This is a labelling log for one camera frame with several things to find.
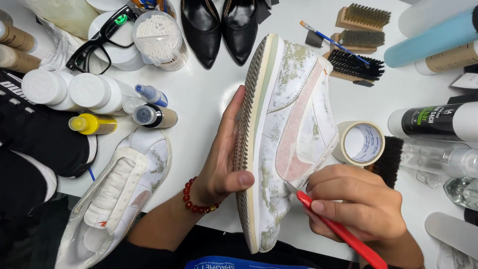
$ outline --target white tape roll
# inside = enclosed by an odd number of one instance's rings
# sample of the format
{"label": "white tape roll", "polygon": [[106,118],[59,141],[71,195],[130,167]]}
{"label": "white tape roll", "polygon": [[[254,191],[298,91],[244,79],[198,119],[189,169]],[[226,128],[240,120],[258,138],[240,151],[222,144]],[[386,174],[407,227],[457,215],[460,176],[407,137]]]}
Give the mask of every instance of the white tape roll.
{"label": "white tape roll", "polygon": [[385,137],[374,123],[343,122],[337,128],[340,142],[332,152],[336,159],[356,166],[367,166],[382,155]]}

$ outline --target blue dropper bottle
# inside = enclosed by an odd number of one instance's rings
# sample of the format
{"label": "blue dropper bottle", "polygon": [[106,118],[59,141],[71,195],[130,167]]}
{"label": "blue dropper bottle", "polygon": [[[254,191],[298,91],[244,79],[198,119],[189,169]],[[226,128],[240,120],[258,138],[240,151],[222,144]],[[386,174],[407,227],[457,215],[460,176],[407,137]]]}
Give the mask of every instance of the blue dropper bottle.
{"label": "blue dropper bottle", "polygon": [[155,87],[138,84],[134,87],[134,89],[146,102],[162,107],[168,106],[168,99],[164,93],[160,92]]}

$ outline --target white shoe tongue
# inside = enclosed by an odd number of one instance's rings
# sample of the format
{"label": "white shoe tongue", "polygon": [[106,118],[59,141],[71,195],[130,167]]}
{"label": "white shoe tongue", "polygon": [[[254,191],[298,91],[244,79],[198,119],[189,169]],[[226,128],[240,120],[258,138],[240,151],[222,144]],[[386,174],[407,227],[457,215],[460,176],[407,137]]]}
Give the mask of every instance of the white shoe tongue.
{"label": "white shoe tongue", "polygon": [[87,225],[98,229],[106,229],[111,212],[115,208],[133,167],[134,163],[121,158],[106,175],[96,197],[91,201],[85,212],[84,221]]}

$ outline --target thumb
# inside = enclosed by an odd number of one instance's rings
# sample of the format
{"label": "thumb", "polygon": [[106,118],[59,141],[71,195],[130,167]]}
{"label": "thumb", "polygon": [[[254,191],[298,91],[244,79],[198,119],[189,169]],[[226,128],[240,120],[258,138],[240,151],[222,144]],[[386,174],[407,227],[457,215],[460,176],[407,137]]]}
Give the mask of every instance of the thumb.
{"label": "thumb", "polygon": [[245,191],[254,184],[254,176],[249,171],[237,171],[228,174],[222,182],[218,182],[218,193],[233,193]]}

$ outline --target red beaded bracelet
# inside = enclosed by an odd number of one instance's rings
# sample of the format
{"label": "red beaded bracelet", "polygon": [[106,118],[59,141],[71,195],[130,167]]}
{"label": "red beaded bracelet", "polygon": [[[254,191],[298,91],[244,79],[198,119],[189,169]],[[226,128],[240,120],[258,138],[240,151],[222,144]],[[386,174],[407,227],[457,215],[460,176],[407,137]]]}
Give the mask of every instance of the red beaded bracelet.
{"label": "red beaded bracelet", "polygon": [[186,183],[185,188],[183,189],[183,194],[184,194],[183,201],[186,202],[186,208],[191,209],[193,213],[199,213],[199,214],[211,213],[217,208],[219,208],[219,205],[221,203],[215,203],[214,205],[211,205],[211,206],[197,206],[197,205],[193,205],[193,202],[189,200],[190,199],[189,191],[191,189],[191,185],[193,184],[196,178],[197,177],[194,177],[193,179],[190,179],[189,182]]}

